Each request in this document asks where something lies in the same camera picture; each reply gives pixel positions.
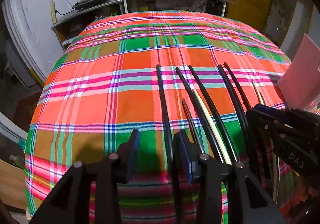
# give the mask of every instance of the plaid tablecloth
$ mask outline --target plaid tablecloth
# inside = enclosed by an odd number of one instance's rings
[[[36,107],[26,147],[26,195],[31,215],[75,161],[91,163],[114,152],[133,129],[141,132],[136,173],[119,185],[124,223],[174,223],[172,185],[167,176],[163,123],[156,76],[161,66],[172,133],[187,129],[181,99],[195,118],[205,151],[212,154],[191,101],[176,75],[178,66],[202,94],[188,65],[207,88],[238,154],[245,152],[240,125],[217,70],[227,62],[251,105],[285,106],[276,79],[290,64],[284,53],[243,23],[192,12],[140,12],[90,24],[49,75]],[[289,171],[282,165],[282,173]],[[185,219],[195,218],[197,193],[184,190]],[[223,211],[227,212],[223,191]],[[91,204],[91,220],[94,218]]]

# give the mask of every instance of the pink stripe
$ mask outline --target pink stripe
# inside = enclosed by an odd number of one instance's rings
[[[42,201],[47,197],[47,195],[50,192],[49,188],[39,184],[35,180],[32,181],[32,187],[30,187],[29,185],[26,185],[26,188],[29,192],[31,192],[30,188],[32,188],[32,195]]]
[[[213,31],[213,32],[218,32],[218,33],[228,33],[228,34],[235,35],[235,36],[238,36],[238,37],[240,37],[240,36],[247,37],[247,38],[251,39],[254,42],[258,42],[259,44],[271,46],[272,48],[275,49],[275,51],[277,51],[276,50],[277,47],[272,42],[265,42],[265,41],[262,41],[260,39],[255,38],[255,37],[252,37],[250,35],[247,35],[245,33],[236,32],[236,31],[231,30],[231,29],[212,28],[212,27],[206,26],[206,25],[196,25],[196,29],[200,30],[201,33],[205,32],[205,31],[210,33],[211,31]],[[177,31],[189,30],[189,31],[193,31],[194,32],[194,28],[191,27],[191,26],[175,26],[175,25],[172,25],[172,26],[161,26],[161,27],[160,26],[159,27],[157,27],[157,26],[152,26],[152,27],[150,27],[150,26],[149,27],[148,26],[141,26],[141,27],[129,28],[129,29],[126,29],[126,30],[112,31],[112,32],[104,33],[104,34],[100,34],[100,35],[87,36],[87,37],[84,37],[84,38],[78,40],[77,42],[71,44],[71,47],[74,47],[75,45],[78,45],[78,44],[81,44],[81,43],[94,41],[94,40],[97,40],[97,39],[112,38],[112,37],[119,36],[119,35],[125,35],[127,33],[140,32],[140,31],[143,31],[143,30],[144,31],[152,31],[153,33],[155,31],[163,32],[163,30],[168,30],[168,33],[172,33],[172,30],[177,30]],[[223,37],[225,39],[230,39],[230,36],[226,36],[226,37],[220,36],[220,37]]]
[[[168,33],[164,33],[164,32],[154,32],[152,33],[152,36],[180,36],[180,35],[194,35],[196,34],[195,32],[184,32],[184,31],[179,31],[179,32],[168,32]],[[212,33],[207,33],[207,32],[201,32],[201,34],[203,36],[205,36],[208,39],[213,39],[213,40],[224,40],[224,41],[233,41],[236,42],[240,45],[250,45],[250,46],[254,46],[254,47],[259,47],[262,48],[266,51],[271,51],[271,52],[275,52],[278,54],[283,54],[283,52],[278,51],[276,49],[272,49],[272,48],[266,48],[265,46],[263,46],[262,44],[259,43],[253,43],[253,42],[249,42],[249,41],[243,41],[240,39],[236,39],[236,38],[231,38],[229,36],[217,36],[214,35]],[[71,50],[74,49],[79,49],[79,48],[86,48],[86,47],[92,47],[94,45],[99,45],[99,44],[103,44],[103,43],[107,43],[107,42],[111,42],[111,41],[120,41],[120,40],[128,40],[128,39],[136,39],[136,38],[142,38],[142,37],[150,37],[151,34],[150,33],[140,33],[140,34],[135,34],[135,35],[126,35],[125,37],[123,36],[118,36],[118,37],[114,37],[112,39],[105,39],[105,40],[97,40],[94,42],[89,42],[87,44],[83,43],[83,44],[77,44],[77,42],[75,42],[75,46],[68,48],[68,52],[70,52]]]

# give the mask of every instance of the green square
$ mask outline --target green square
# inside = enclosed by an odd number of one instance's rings
[[[34,152],[36,131],[37,129],[31,125],[27,136],[26,154],[31,155]]]
[[[242,135],[239,121],[236,120],[236,121],[226,122],[224,124],[229,133],[229,136],[236,150],[236,153],[238,155],[242,153],[246,153],[246,147],[245,147],[244,138]]]
[[[257,48],[257,47],[248,47],[248,49],[256,56],[256,57],[263,57],[264,58],[264,55],[263,55],[263,52],[260,48]]]
[[[129,140],[131,133],[116,135],[116,149]],[[156,150],[156,135],[154,131],[140,132],[140,147],[138,150],[136,171],[158,171],[159,159]]]
[[[277,62],[282,62],[283,59],[282,57],[277,54],[277,53],[274,53],[274,52],[269,52],[270,56],[272,57],[273,60],[277,61]]]
[[[57,63],[55,64],[55,66],[53,67],[52,71],[55,71],[56,69],[58,69],[66,60],[66,58],[68,57],[69,53],[63,55],[60,59],[58,59]]]
[[[183,43],[187,45],[208,45],[208,41],[202,35],[182,35]]]
[[[150,47],[149,37],[124,39],[120,41],[119,51],[120,52],[129,51],[129,50],[143,49],[148,47]]]

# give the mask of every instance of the wooden chopstick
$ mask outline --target wooden chopstick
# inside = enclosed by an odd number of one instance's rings
[[[221,150],[221,152],[223,154],[225,162],[227,164],[232,164],[231,160],[230,160],[230,157],[229,157],[229,154],[227,152],[227,149],[226,149],[226,147],[225,147],[225,145],[224,145],[224,143],[222,141],[222,138],[221,138],[221,136],[220,136],[220,134],[218,132],[218,129],[216,128],[216,126],[215,126],[215,124],[214,124],[214,122],[213,122],[213,120],[212,120],[207,108],[205,107],[205,105],[204,105],[204,103],[203,103],[203,101],[201,99],[201,97],[199,96],[198,92],[195,89],[193,89],[192,91],[195,94],[195,96],[196,96],[196,98],[197,98],[197,100],[198,100],[198,102],[199,102],[199,104],[200,104],[200,106],[202,108],[202,111],[204,112],[204,115],[208,120],[208,123],[209,123],[209,125],[210,125],[210,127],[211,127],[211,129],[212,129],[212,131],[214,133],[214,136],[215,136],[215,138],[216,138],[216,140],[218,142],[218,145],[220,147],[220,150]]]
[[[184,87],[189,95],[189,98],[193,104],[193,107],[196,110],[196,113],[200,119],[200,122],[202,124],[203,129],[204,129],[204,132],[206,134],[207,140],[209,141],[209,144],[210,144],[210,147],[211,147],[211,150],[213,152],[214,157],[217,160],[219,160],[220,162],[224,163],[224,157],[223,157],[222,152],[220,150],[220,146],[218,145],[218,142],[213,134],[212,129],[209,126],[208,120],[205,117],[204,112],[202,111],[201,106],[200,106],[197,98],[195,97],[195,94],[191,90],[188,82],[186,81],[185,77],[183,76],[181,70],[178,67],[176,67],[176,72],[177,72],[179,78],[181,79],[182,84],[184,85]]]
[[[185,101],[184,98],[182,98],[182,105],[183,105],[183,108],[186,112],[186,115],[187,115],[187,118],[188,118],[188,121],[189,121],[189,125],[190,125],[190,131],[191,131],[191,135],[193,137],[193,141],[199,145],[200,147],[200,150],[201,150],[201,153],[205,153],[204,152],[204,148],[203,148],[203,145],[202,145],[202,142],[200,140],[200,137],[198,135],[198,132],[197,132],[197,129],[196,129],[196,126],[195,126],[195,123],[193,122],[193,119],[192,119],[192,116],[191,116],[191,113],[189,111],[189,108],[188,108],[188,105]]]

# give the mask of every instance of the pink container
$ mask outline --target pink container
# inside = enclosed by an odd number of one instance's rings
[[[296,56],[278,86],[289,108],[311,111],[320,102],[320,49],[304,35]]]

